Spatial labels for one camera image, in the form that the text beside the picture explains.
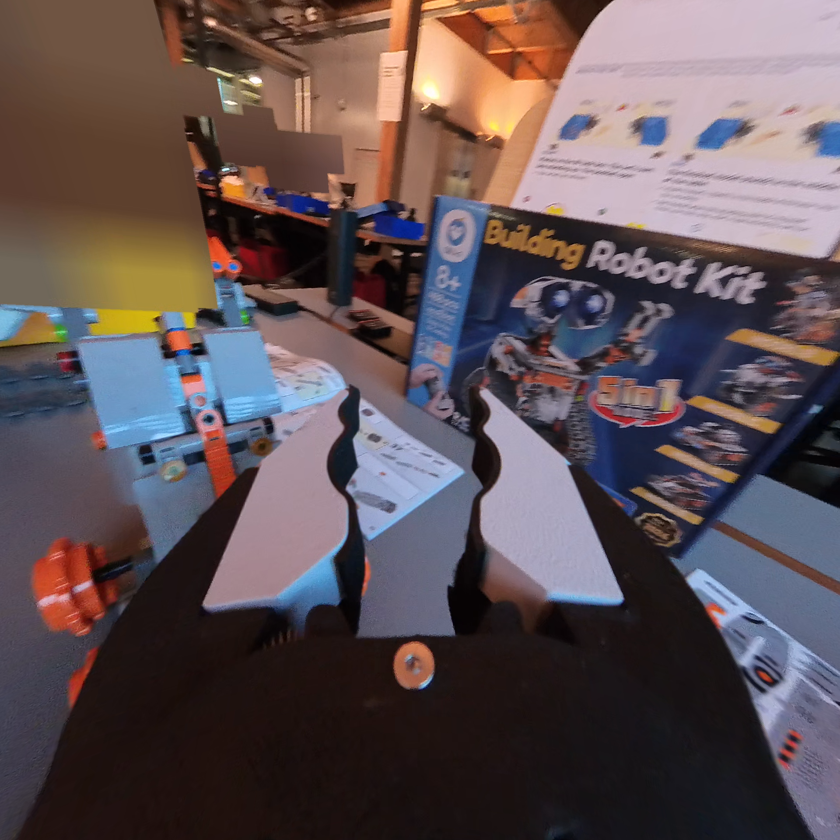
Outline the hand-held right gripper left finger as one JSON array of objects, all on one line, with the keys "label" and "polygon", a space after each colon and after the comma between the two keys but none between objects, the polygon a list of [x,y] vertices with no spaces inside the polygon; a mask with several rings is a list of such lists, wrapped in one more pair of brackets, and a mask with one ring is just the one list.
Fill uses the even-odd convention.
[{"label": "hand-held right gripper left finger", "polygon": [[257,468],[206,612],[268,608],[300,631],[313,608],[335,606],[358,633],[365,550],[348,487],[360,402],[354,386],[337,392]]}]

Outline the grey and orange robot model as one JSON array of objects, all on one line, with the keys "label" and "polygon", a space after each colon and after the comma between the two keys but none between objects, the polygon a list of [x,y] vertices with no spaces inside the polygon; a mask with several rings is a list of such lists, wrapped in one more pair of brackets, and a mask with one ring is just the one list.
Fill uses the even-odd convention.
[{"label": "grey and orange robot model", "polygon": [[[158,332],[79,337],[59,356],[87,384],[97,446],[140,462],[133,493],[156,563],[231,489],[244,506],[277,449],[271,417],[284,411],[262,336],[246,323],[241,265],[217,236],[207,241],[220,325],[195,335],[180,312],[163,312]],[[221,536],[205,521],[219,559],[241,510]]]}]

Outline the yellow plastic bin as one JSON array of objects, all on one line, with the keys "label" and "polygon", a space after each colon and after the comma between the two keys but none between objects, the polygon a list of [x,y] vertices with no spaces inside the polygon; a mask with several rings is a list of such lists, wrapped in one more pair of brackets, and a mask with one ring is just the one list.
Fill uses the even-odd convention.
[{"label": "yellow plastic bin", "polygon": [[71,336],[156,333],[160,311],[1,307],[1,346],[67,343]]}]

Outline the rows of grey track links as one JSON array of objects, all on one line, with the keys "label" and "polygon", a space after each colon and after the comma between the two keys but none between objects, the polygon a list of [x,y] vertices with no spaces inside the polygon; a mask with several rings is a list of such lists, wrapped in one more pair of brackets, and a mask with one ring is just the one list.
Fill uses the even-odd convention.
[{"label": "rows of grey track links", "polygon": [[90,402],[85,381],[58,363],[1,366],[1,419],[13,420],[76,408]]}]

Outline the grey desk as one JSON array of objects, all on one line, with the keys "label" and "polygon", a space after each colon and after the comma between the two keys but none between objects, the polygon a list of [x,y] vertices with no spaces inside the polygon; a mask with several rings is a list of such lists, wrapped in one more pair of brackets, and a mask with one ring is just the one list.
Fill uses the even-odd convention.
[{"label": "grey desk", "polygon": [[94,640],[66,719],[86,644],[59,652],[30,564],[59,532],[127,553],[138,529],[89,407],[2,423],[2,838],[811,838],[719,631],[592,479],[573,470],[625,605],[558,605],[545,635],[492,606],[451,636],[471,440],[407,405],[378,353],[260,320],[465,475],[373,541],[361,637],[320,617],[285,644],[264,611],[201,608],[240,479]]}]

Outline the printed instruction booklet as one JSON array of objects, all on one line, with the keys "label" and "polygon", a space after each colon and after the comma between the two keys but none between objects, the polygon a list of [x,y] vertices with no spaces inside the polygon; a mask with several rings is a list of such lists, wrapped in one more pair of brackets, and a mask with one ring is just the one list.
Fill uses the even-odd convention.
[{"label": "printed instruction booklet", "polygon": [[[325,361],[273,343],[265,343],[264,348],[283,408],[271,417],[278,448],[347,385],[341,373]],[[348,491],[364,538],[371,541],[453,483],[463,470],[363,398],[359,417],[360,428],[353,440],[358,466]]]}]

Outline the dark blue toy kit box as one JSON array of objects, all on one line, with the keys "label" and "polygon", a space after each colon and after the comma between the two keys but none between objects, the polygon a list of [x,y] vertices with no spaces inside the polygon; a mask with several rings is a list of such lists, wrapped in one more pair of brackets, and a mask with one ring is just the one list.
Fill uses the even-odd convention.
[{"label": "dark blue toy kit box", "polygon": [[838,385],[838,262],[434,200],[406,397],[485,386],[672,559]]}]

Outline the black box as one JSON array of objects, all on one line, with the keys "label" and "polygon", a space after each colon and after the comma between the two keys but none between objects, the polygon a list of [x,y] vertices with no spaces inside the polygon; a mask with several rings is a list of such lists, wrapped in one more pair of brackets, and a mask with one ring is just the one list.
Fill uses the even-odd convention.
[{"label": "black box", "polygon": [[244,292],[246,297],[255,303],[258,310],[272,316],[284,317],[300,310],[297,300],[279,290],[253,285],[244,287]]}]

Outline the red storage bin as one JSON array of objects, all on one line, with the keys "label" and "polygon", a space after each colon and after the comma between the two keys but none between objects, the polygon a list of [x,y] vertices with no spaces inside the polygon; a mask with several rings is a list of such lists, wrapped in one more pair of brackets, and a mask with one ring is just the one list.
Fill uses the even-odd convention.
[{"label": "red storage bin", "polygon": [[273,282],[287,275],[291,269],[286,248],[257,239],[241,239],[237,255],[243,277]]},{"label": "red storage bin", "polygon": [[390,285],[388,279],[377,271],[355,268],[352,293],[354,298],[378,308],[387,309]]}]

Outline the black power bank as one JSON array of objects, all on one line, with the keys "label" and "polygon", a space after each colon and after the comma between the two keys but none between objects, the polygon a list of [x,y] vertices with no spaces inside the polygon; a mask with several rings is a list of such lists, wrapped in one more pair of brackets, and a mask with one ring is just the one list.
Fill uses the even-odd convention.
[{"label": "black power bank", "polygon": [[327,300],[336,308],[352,303],[358,216],[355,211],[330,211],[327,254]]}]

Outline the white printed sticker sheet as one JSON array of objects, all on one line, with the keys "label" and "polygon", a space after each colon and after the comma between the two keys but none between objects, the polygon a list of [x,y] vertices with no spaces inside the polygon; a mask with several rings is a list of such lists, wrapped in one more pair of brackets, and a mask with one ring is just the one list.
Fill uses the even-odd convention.
[{"label": "white printed sticker sheet", "polygon": [[839,838],[839,674],[703,570],[687,583],[748,687],[787,791],[812,836]]}]

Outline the cardboard stand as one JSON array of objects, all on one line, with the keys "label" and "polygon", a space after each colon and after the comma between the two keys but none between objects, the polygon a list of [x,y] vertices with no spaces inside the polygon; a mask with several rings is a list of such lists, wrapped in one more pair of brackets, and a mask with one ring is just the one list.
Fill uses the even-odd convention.
[{"label": "cardboard stand", "polygon": [[535,103],[520,119],[500,152],[482,197],[484,203],[509,207],[530,161],[552,98]]}]

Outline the wooden beam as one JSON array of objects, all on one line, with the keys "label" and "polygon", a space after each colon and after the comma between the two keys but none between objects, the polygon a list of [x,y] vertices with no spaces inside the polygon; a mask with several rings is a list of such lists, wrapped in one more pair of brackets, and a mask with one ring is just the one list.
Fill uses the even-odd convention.
[{"label": "wooden beam", "polygon": [[393,1],[388,28],[388,50],[407,50],[406,84],[400,122],[381,122],[380,152],[377,166],[375,199],[397,200],[400,197],[408,120],[411,109],[413,74],[417,56],[419,26],[423,2]]}]

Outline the white paper notice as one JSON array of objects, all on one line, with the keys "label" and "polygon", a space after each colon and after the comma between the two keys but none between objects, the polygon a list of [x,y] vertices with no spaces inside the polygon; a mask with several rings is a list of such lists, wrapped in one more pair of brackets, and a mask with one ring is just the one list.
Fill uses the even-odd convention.
[{"label": "white paper notice", "polygon": [[407,50],[380,54],[376,118],[381,123],[398,123],[403,119],[407,58]]}]

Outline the white printed poster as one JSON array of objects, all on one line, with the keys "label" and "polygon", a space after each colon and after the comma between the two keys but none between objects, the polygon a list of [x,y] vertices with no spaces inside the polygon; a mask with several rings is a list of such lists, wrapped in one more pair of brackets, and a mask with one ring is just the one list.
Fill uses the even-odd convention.
[{"label": "white printed poster", "polygon": [[511,207],[831,258],[839,2],[612,2],[586,30]]}]

